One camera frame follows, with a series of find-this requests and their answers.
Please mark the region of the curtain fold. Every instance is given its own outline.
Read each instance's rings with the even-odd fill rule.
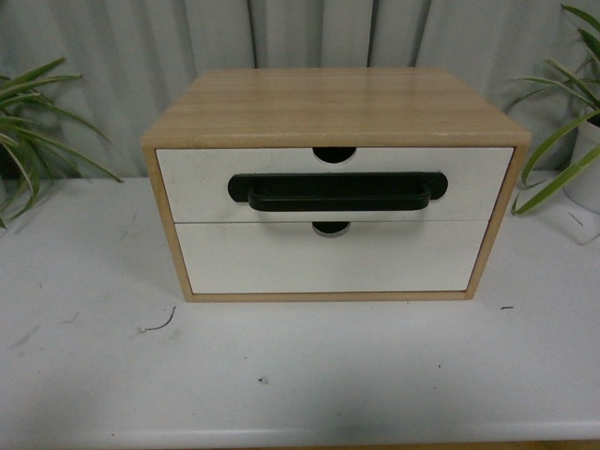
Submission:
[[[600,16],[597,0],[570,4]],[[559,0],[3,0],[0,73],[65,56],[83,73],[58,103],[104,130],[57,131],[121,176],[146,174],[139,139],[203,71],[217,68],[439,67],[506,109],[544,58],[585,58]],[[510,111],[539,143],[572,111],[561,96]],[[559,164],[569,142],[546,162]]]

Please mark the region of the black handle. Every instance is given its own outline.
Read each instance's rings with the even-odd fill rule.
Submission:
[[[238,174],[228,190],[257,211],[415,211],[448,188],[441,172]]]

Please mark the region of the wood grain top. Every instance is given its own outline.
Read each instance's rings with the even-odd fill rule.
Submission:
[[[513,146],[529,139],[436,68],[242,69],[205,72],[142,146]]]

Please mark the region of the green leaf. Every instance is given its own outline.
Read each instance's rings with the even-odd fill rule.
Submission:
[[[594,108],[600,109],[600,100],[593,94],[593,92],[582,82],[575,74],[573,74],[568,68],[563,66],[561,63],[547,59],[546,62],[559,70],[564,76],[566,76],[571,83],[577,86],[581,92],[593,103]]]
[[[99,171],[109,175],[114,181],[117,181],[119,183],[123,183],[123,180],[121,180],[118,176],[116,176],[115,174],[113,174],[112,172],[110,172],[108,169],[105,169],[104,167],[102,167],[101,165],[97,164],[96,162],[94,162],[92,159],[90,159],[89,157],[85,157],[84,155],[82,155],[81,153],[78,153],[77,151],[73,150],[72,148],[70,148],[67,145],[64,145],[63,143],[56,141],[54,139],[51,139],[47,136],[44,136],[42,134],[36,133],[34,131],[31,131],[29,129],[26,128],[20,128],[19,132],[21,132],[22,134],[29,136],[30,138],[34,138],[37,141],[41,141],[43,143],[46,143],[48,145],[51,145],[53,147],[59,148],[61,150],[63,150],[64,152],[68,153],[69,155],[81,159],[82,161],[84,161],[85,163],[89,164],[90,166],[98,169]]]
[[[53,113],[57,113],[57,114],[62,114],[66,117],[69,117],[70,119],[75,120],[76,122],[94,130],[97,134],[99,134],[100,136],[102,136],[104,139],[106,139],[108,142],[110,142],[111,140],[102,132],[100,131],[98,128],[96,128],[95,126],[93,126],[90,122],[88,122],[87,120],[85,120],[83,117],[74,114],[73,112],[69,112],[67,110],[64,110],[56,105],[53,105],[52,103],[47,103],[39,98],[34,98],[33,100],[31,100],[32,103],[36,103],[40,108],[43,108],[45,110],[48,111],[52,111]]]
[[[550,80],[548,78],[541,78],[541,77],[522,77],[522,78],[517,78],[517,80],[538,83],[538,84],[548,84],[550,86],[558,87],[559,89],[566,91],[569,95],[579,98],[580,100],[584,101],[587,105],[594,107],[593,103],[590,100],[588,100],[586,97],[582,96],[579,92],[571,89],[569,86],[565,85],[563,82],[557,82],[556,80]]]
[[[77,167],[77,164],[75,164],[73,161],[71,161],[69,158],[63,156],[60,152],[57,152],[56,150],[54,150],[52,147],[50,147],[49,145],[44,145],[43,146],[44,150],[53,154],[56,158],[60,159],[61,161],[63,161],[65,164],[67,164],[69,166],[69,168],[75,172],[75,174],[79,177],[83,177],[82,175],[82,171],[80,171],[79,167]]]
[[[24,103],[30,100],[31,98],[39,97],[41,97],[41,93],[39,92],[32,92],[31,94],[18,94],[13,98],[8,98],[4,101],[0,101],[0,110],[4,110],[5,108],[8,108],[9,106],[14,105],[15,103]]]
[[[590,50],[590,53],[592,53],[593,58],[596,62],[600,62],[600,40],[581,28],[579,28],[578,31],[586,47]]]
[[[0,86],[0,100],[4,100],[5,98],[11,98],[17,94],[30,91],[35,87],[43,86],[45,84],[66,82],[70,80],[79,80],[81,75],[59,75],[56,77],[48,77],[43,78],[41,80],[35,80],[32,82],[22,82],[20,84],[15,84],[10,86],[8,89],[5,88],[7,82]]]
[[[562,6],[562,9],[570,12],[571,14],[575,14],[580,19],[582,19],[583,21],[585,21],[589,25],[591,25],[593,28],[595,28],[597,32],[600,33],[600,22],[597,21],[593,15],[588,14],[587,12],[582,11],[581,9],[577,9],[576,7],[569,7],[567,5],[561,5],[561,6]]]
[[[34,152],[33,148],[32,148],[32,144],[29,140],[27,139],[23,139],[20,138],[19,139],[20,143],[21,143],[21,150],[22,153],[26,154],[27,157],[29,158],[29,179],[31,180],[31,184],[33,186],[33,195],[34,197],[37,197],[39,194],[39,172],[38,172],[38,166],[36,165],[35,161],[37,159],[37,155]]]
[[[50,164],[48,164],[48,161],[46,160],[46,158],[44,157],[44,155],[42,154],[42,152],[38,148],[38,146],[35,145],[33,142],[30,142],[30,144],[31,144],[31,149],[32,149],[33,153],[36,155],[37,160],[41,164],[41,167],[44,169],[44,172],[48,175],[48,178],[50,178],[50,181],[54,182],[54,174],[53,174],[52,169],[50,168]]]
[[[554,180],[552,180],[547,186],[542,188],[537,194],[531,197],[520,207],[517,207],[518,195],[513,202],[511,212],[516,215],[525,214],[535,206],[543,202],[545,199],[554,194],[557,190],[566,185],[569,181],[578,176],[583,172],[590,164],[592,164],[598,157],[600,157],[600,143],[590,150],[584,157],[579,161],[571,164],[564,171],[562,171]]]
[[[19,216],[22,216],[24,213],[26,213],[31,208],[33,208],[35,206],[36,202],[37,202],[36,197],[30,195],[25,206],[23,208],[21,208],[19,211],[17,211],[17,213],[10,216],[8,218],[8,220],[14,220],[15,218],[18,218]]]
[[[529,98],[531,96],[534,96],[535,94],[539,94],[540,92],[546,91],[550,88],[550,86],[546,86],[546,87],[541,87],[539,89],[535,89],[534,91],[531,91],[529,94],[524,95],[523,97],[519,97],[516,100],[514,100],[513,102],[511,102],[507,107],[506,110],[510,111],[512,108],[514,108],[517,104],[519,104],[521,101],[523,101],[526,98]]]
[[[27,182],[25,182],[25,180],[21,177],[19,179],[19,184],[17,185],[17,189],[14,192],[14,195],[12,195],[7,202],[4,204],[4,206],[2,207],[3,210],[8,209],[9,206],[11,206],[13,203],[15,203],[15,201],[21,197],[21,195],[27,190],[29,189],[29,187],[27,186]]]
[[[25,72],[22,75],[19,75],[18,77],[13,78],[12,80],[8,80],[7,82],[4,82],[0,86],[0,88],[5,90],[5,89],[8,89],[9,87],[17,85],[17,84],[31,82],[31,81],[41,77],[44,73],[51,71],[56,66],[60,66],[65,61],[66,61],[65,58],[55,59],[51,63],[45,64],[44,66],[36,67],[32,70]]]
[[[13,145],[13,146],[18,145],[14,139],[12,139],[10,136],[8,136],[7,134],[4,134],[2,132],[0,132],[0,143],[3,145]]]
[[[532,155],[529,157],[525,165],[523,166],[523,172],[521,172],[521,182],[526,187],[531,187],[531,185],[527,184],[527,178],[529,177],[530,172],[533,169],[533,166],[537,162],[539,158],[541,158],[546,151],[561,137],[563,137],[566,133],[576,128],[579,124],[582,124],[588,119],[600,114],[600,110],[588,112],[575,120],[569,122],[568,124],[557,129],[550,137],[548,137],[545,141],[540,143],[540,145],[533,151]]]
[[[29,186],[29,190],[31,191],[32,196],[34,196],[34,185],[32,184],[31,180],[29,179],[29,175],[27,174],[27,170],[24,168],[24,166],[22,165],[21,161],[19,160],[19,158],[15,155],[15,149],[13,148],[12,150],[10,149],[10,145],[5,145],[4,148],[6,149],[8,155],[10,156],[10,158],[14,161],[14,163],[17,165],[17,167],[19,168],[19,172],[21,173],[21,176],[25,179],[25,181],[27,182],[27,185]]]
[[[30,119],[23,119],[22,117],[15,117],[12,115],[5,115],[4,117],[0,117],[0,128],[10,128],[12,124],[34,124],[39,125],[38,122]]]

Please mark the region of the drawer front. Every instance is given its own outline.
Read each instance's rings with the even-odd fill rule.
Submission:
[[[485,221],[176,224],[194,293],[464,291]]]
[[[357,148],[323,162],[312,148],[158,149],[173,221],[290,222],[488,220],[513,153],[503,148]],[[419,211],[261,212],[235,202],[227,186],[239,173],[442,172],[448,189]]]

